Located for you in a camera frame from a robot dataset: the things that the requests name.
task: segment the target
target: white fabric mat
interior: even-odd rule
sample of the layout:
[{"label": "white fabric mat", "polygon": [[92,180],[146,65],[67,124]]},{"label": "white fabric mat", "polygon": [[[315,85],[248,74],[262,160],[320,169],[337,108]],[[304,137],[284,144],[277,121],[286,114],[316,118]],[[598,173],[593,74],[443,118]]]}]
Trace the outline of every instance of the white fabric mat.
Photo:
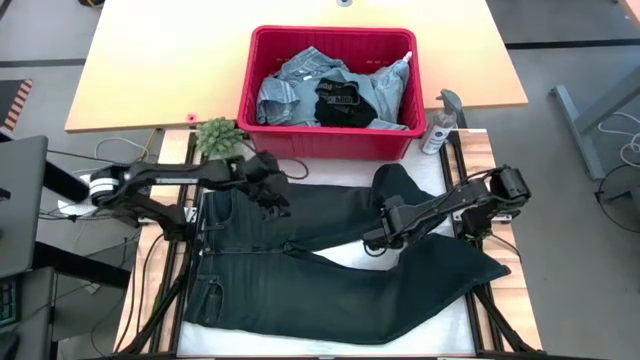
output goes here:
[{"label": "white fabric mat", "polygon": [[[294,181],[302,184],[370,186],[376,170],[385,162],[302,159],[309,167],[309,177]],[[404,159],[399,161],[418,186],[432,194],[445,191],[440,158],[425,155],[414,140]],[[280,161],[288,174],[300,176],[303,169],[293,161]],[[451,235],[449,221],[434,231]],[[359,269],[386,270],[397,264],[401,250],[389,250],[381,257],[365,254],[362,242],[325,249],[317,254]],[[180,333],[180,356],[359,356],[359,355],[460,355],[473,354],[473,340],[464,298],[460,298],[437,316],[425,321],[404,336],[384,345],[353,345],[330,341],[287,338],[253,334],[239,330],[205,328],[184,322]]]}]

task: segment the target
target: succulent plant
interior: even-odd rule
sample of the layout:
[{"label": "succulent plant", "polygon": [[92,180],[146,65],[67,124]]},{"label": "succulent plant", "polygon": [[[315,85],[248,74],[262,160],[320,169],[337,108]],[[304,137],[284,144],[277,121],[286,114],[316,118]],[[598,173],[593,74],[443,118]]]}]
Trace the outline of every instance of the succulent plant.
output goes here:
[{"label": "succulent plant", "polygon": [[233,155],[233,146],[242,140],[242,130],[235,128],[236,123],[224,117],[210,119],[198,125],[197,147],[203,154],[211,156]]}]

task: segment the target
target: spray bottle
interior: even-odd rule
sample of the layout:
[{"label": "spray bottle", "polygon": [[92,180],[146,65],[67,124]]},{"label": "spray bottle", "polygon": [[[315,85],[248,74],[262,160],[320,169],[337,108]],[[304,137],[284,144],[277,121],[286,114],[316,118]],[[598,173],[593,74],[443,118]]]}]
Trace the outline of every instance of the spray bottle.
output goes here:
[{"label": "spray bottle", "polygon": [[436,99],[442,100],[444,110],[438,110],[420,142],[420,149],[428,155],[440,150],[449,132],[456,127],[458,118],[462,116],[462,101],[453,91],[443,89]]}]

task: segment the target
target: gray floor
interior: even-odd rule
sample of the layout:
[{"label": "gray floor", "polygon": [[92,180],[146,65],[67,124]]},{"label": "gray floor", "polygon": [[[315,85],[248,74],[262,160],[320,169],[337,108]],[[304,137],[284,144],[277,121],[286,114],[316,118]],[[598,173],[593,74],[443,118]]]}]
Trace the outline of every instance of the gray floor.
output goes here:
[{"label": "gray floor", "polygon": [[[489,0],[505,42],[638,38],[640,32],[609,0]],[[14,0],[0,21],[0,61],[63,59],[86,55],[99,13],[74,0]],[[529,97],[529,106],[502,110],[469,110],[470,127],[489,129],[498,163],[522,169],[534,194],[514,223],[523,255],[540,336],[553,354],[637,359],[640,323],[640,235],[623,231],[600,211],[593,192],[597,183],[585,175],[584,165],[548,91],[564,83],[579,108],[640,65],[640,47],[520,50],[511,58]],[[29,77],[34,88],[16,134],[45,134],[51,148],[92,154],[100,139],[122,136],[143,144],[149,131],[67,135],[63,125],[77,86],[81,67],[0,69],[0,80]],[[624,109],[640,116],[640,100]],[[640,131],[640,126],[612,120],[611,127]],[[600,150],[610,163],[619,163],[617,149],[628,138],[598,135]],[[106,146],[102,156],[128,160],[139,151],[122,145]],[[64,157],[51,160],[69,170],[95,166],[90,161]],[[620,174],[633,179],[635,171]],[[42,207],[55,206],[46,193]],[[640,228],[638,211],[627,199],[610,210],[616,219]],[[122,241],[131,229],[117,222],[87,225],[43,223],[40,240],[87,254]],[[104,254],[120,261],[121,253]],[[77,280],[61,281],[61,289]],[[80,292],[59,302],[64,329],[64,359],[97,356],[82,331],[94,326],[121,299],[121,292],[100,289]],[[114,341],[120,308],[96,332],[98,348],[107,352]]]}]

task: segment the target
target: red laundry basket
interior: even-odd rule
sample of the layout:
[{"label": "red laundry basket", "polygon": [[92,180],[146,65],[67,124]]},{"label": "red laundry basket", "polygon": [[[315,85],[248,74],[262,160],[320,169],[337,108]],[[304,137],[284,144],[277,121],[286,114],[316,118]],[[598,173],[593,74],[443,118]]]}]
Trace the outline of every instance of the red laundry basket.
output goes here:
[{"label": "red laundry basket", "polygon": [[[398,123],[407,125],[409,130],[258,124],[256,100],[262,81],[309,46],[342,60],[349,70],[358,74],[371,74],[412,51],[409,83],[398,115]],[[402,158],[411,140],[422,135],[427,126],[418,64],[415,35],[405,29],[259,27],[251,37],[238,126],[249,134],[259,150],[280,157]]]}]

